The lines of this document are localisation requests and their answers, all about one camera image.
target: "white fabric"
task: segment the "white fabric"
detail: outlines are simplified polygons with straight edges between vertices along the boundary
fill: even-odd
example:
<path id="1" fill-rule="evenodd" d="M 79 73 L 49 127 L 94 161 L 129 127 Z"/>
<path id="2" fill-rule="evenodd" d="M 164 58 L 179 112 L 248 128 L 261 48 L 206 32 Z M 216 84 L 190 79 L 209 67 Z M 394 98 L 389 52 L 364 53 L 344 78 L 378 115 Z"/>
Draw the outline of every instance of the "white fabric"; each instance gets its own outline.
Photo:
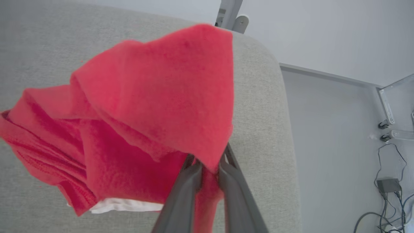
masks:
<path id="1" fill-rule="evenodd" d="M 111 210 L 117 211 L 133 211 L 133 212 L 146 212 L 146 211 L 160 211 L 163 204 L 152 203 L 146 201 L 137 201 L 131 199 L 121 198 L 105 198 L 98 202 L 89 211 L 93 214 L 102 214 Z"/>

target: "red towel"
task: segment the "red towel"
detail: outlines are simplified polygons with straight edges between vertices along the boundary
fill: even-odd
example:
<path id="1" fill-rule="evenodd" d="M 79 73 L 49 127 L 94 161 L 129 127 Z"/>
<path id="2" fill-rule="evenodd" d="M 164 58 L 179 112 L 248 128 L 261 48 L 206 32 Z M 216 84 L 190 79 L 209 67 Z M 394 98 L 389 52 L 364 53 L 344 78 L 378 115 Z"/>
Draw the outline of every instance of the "red towel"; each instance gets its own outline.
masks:
<path id="1" fill-rule="evenodd" d="M 211 232 L 232 133 L 232 34 L 196 25 L 95 56 L 69 85 L 24 90 L 0 136 L 77 215 L 118 197 L 164 203 L 187 153 L 203 170 L 195 232 Z"/>

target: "gray sofa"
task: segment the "gray sofa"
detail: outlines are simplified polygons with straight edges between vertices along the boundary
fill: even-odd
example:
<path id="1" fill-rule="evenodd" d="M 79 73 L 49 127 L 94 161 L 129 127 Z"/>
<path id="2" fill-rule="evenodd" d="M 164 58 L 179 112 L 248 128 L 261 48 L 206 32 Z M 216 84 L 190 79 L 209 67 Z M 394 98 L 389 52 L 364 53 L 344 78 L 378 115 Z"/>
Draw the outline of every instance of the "gray sofa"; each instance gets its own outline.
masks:
<path id="1" fill-rule="evenodd" d="M 0 111 L 24 88 L 67 84 L 72 71 L 125 39 L 150 41 L 193 25 L 181 19 L 68 1 L 0 2 Z M 270 232 L 301 232 L 286 93 L 274 56 L 234 33 L 234 132 L 230 143 Z M 0 232 L 146 233 L 158 214 L 76 217 L 56 187 L 33 178 L 0 141 Z M 214 232 L 224 230 L 220 202 Z"/>

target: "white floor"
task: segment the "white floor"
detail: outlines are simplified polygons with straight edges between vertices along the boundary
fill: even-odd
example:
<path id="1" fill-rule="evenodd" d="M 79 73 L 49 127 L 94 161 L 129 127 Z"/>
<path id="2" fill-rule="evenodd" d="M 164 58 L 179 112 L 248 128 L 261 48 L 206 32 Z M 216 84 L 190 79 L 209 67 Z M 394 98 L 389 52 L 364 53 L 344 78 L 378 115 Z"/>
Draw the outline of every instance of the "white floor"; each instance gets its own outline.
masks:
<path id="1" fill-rule="evenodd" d="M 377 128 L 383 115 L 376 106 L 375 89 L 293 70 L 282 73 L 297 159 L 303 232 L 352 232 L 360 215 L 381 213 L 384 204 L 373 184 L 379 169 L 377 151 L 383 145 L 377 138 L 384 133 Z M 381 157 L 379 178 L 399 178 L 401 162 L 388 147 Z M 409 167 L 404 175 L 406 181 L 413 180 Z M 413 193 L 413 187 L 407 188 L 405 197 Z M 392 203 L 399 204 L 395 198 Z M 374 215 L 366 216 L 357 232 L 379 232 L 378 221 Z"/>

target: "red cloth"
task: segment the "red cloth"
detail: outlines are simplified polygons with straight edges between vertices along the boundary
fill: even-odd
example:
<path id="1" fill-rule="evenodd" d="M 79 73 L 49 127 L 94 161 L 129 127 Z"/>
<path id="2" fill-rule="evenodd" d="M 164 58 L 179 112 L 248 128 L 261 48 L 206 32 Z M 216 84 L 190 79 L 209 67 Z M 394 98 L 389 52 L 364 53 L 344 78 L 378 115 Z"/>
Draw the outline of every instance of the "red cloth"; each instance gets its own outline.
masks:
<path id="1" fill-rule="evenodd" d="M 196 25 L 95 56 L 69 85 L 24 90 L 0 136 L 77 215 L 118 197 L 164 203 L 186 158 L 203 169 L 195 232 L 211 232 L 217 165 L 232 133 L 232 34 Z"/>

